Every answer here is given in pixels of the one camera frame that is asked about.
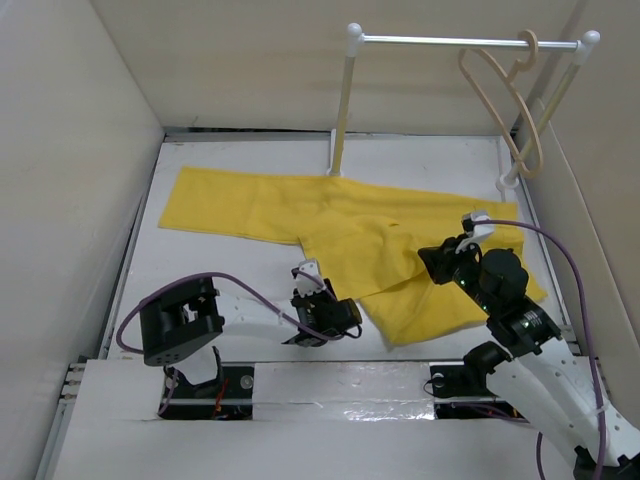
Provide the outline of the yellow trousers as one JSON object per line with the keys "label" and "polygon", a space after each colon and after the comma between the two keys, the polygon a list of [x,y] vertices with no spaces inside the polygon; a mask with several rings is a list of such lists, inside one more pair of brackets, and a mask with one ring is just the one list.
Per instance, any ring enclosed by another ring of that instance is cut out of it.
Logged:
{"label": "yellow trousers", "polygon": [[482,210],[501,222],[485,249],[523,254],[507,221],[518,206],[448,193],[376,186],[344,177],[237,173],[184,167],[159,227],[298,245],[338,295],[360,302],[394,346],[475,326],[481,310],[458,287],[436,286],[417,252],[461,233]]}

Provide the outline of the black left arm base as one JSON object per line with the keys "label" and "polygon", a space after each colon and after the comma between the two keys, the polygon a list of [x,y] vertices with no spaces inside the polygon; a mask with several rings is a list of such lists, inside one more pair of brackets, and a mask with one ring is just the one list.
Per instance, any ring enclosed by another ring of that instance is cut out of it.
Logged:
{"label": "black left arm base", "polygon": [[245,421],[253,419],[253,364],[223,364],[212,385],[191,386],[174,369],[165,370],[159,417],[177,421]]}

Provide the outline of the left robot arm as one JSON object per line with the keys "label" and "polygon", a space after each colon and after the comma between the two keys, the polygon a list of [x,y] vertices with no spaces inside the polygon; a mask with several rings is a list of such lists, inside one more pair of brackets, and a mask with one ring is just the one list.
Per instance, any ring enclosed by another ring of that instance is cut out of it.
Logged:
{"label": "left robot arm", "polygon": [[223,333],[225,317],[213,280],[230,280],[249,292],[275,315],[297,328],[286,345],[317,348],[345,337],[358,339],[362,317],[351,298],[338,299],[328,279],[292,271],[295,282],[291,317],[239,279],[223,273],[196,274],[173,282],[141,302],[140,321],[144,364],[160,367],[184,379],[196,393],[212,396],[222,387],[219,350],[211,342]]}

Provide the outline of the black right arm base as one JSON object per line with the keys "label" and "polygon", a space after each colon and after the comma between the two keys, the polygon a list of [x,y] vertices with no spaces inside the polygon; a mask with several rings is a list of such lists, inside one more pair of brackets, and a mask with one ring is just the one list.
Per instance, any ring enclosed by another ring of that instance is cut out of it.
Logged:
{"label": "black right arm base", "polygon": [[429,367],[423,391],[433,399],[435,416],[444,419],[499,419],[525,424],[527,420],[509,403],[492,393],[487,377],[509,355],[493,342],[467,353],[461,362],[440,362]]}

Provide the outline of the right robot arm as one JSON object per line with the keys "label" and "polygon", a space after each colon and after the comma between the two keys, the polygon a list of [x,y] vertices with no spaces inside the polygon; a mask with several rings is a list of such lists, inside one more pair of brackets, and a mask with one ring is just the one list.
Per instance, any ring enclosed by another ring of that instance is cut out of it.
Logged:
{"label": "right robot arm", "polygon": [[483,252],[460,235],[418,255],[435,284],[455,284],[487,316],[493,338],[464,356],[465,387],[515,407],[575,478],[638,478],[638,428],[611,405],[598,376],[584,372],[559,327],[527,295],[529,275],[516,254]]}

